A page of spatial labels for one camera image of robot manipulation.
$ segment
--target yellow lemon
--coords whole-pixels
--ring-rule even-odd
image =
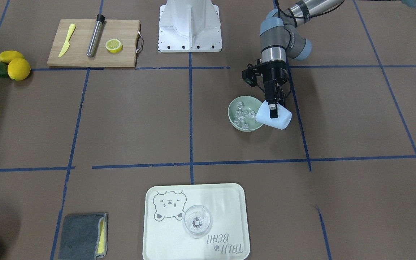
[[[117,39],[111,39],[108,40],[105,44],[105,47],[107,50],[109,50],[111,53],[117,53],[123,49],[123,45],[120,40]]]
[[[7,66],[7,74],[15,81],[21,81],[30,74],[31,67],[26,59],[15,58]]]
[[[23,57],[23,54],[21,54],[18,51],[3,51],[2,53],[0,53],[0,61],[4,62],[5,64],[9,64],[15,58],[25,59],[25,57]]]

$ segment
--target plastic knife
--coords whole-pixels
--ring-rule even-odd
[[[70,27],[68,28],[68,33],[66,34],[64,46],[62,47],[62,50],[59,53],[59,58],[62,57],[66,53],[66,50],[68,50],[68,47],[70,47],[70,43],[68,41],[70,41],[73,31],[75,31],[75,28],[76,28],[76,25],[74,23],[72,23]]]

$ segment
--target white tray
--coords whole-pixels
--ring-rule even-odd
[[[183,223],[185,211],[197,204],[212,215],[211,230],[202,238],[192,238]],[[240,185],[155,186],[147,191],[144,260],[243,260],[249,253],[245,192]]]

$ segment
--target bear drawing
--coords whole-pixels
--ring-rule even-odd
[[[184,205],[187,202],[185,194],[175,191],[165,191],[161,194],[160,191],[154,196],[153,204],[155,205],[156,221],[162,221],[165,217],[174,217],[177,220],[182,220],[184,217]]]

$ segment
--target wooden cutting board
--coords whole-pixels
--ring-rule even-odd
[[[70,38],[70,47],[62,57],[58,57],[65,42],[68,27],[76,25]],[[99,66],[99,67],[135,67],[136,44],[140,21],[136,20],[105,20],[104,31],[97,47],[96,56],[89,58],[92,33],[96,26],[95,19],[62,19],[48,58],[48,66]],[[110,39],[118,39],[123,44],[119,53],[110,53],[105,43]]]

